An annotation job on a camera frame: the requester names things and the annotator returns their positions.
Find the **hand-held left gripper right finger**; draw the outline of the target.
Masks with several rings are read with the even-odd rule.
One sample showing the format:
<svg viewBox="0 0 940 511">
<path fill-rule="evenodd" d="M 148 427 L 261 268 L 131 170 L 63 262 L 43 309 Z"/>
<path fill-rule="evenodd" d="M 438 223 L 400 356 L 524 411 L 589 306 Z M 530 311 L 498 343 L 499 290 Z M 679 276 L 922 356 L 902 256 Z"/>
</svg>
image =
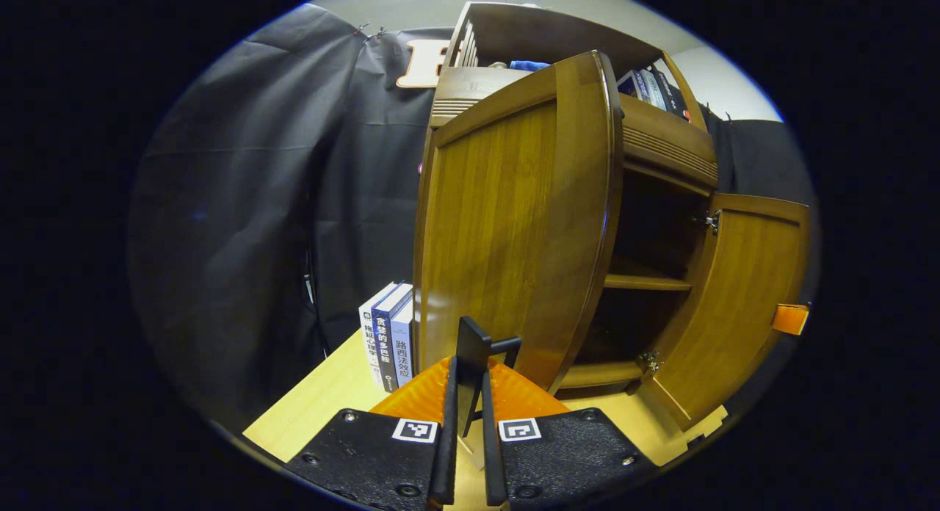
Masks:
<svg viewBox="0 0 940 511">
<path fill-rule="evenodd" d="M 658 472 L 601 408 L 570 410 L 493 358 L 481 400 L 491 507 L 595 509 Z"/>
</svg>

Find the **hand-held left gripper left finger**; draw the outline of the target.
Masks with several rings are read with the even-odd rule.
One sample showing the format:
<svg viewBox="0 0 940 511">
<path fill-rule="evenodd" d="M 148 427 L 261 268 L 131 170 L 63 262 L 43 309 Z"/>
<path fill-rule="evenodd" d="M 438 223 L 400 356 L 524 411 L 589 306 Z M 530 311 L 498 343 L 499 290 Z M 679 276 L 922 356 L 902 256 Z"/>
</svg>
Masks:
<svg viewBox="0 0 940 511">
<path fill-rule="evenodd" d="M 457 381 L 443 358 L 374 410 L 339 410 L 286 470 L 360 508 L 453 504 Z"/>
</svg>

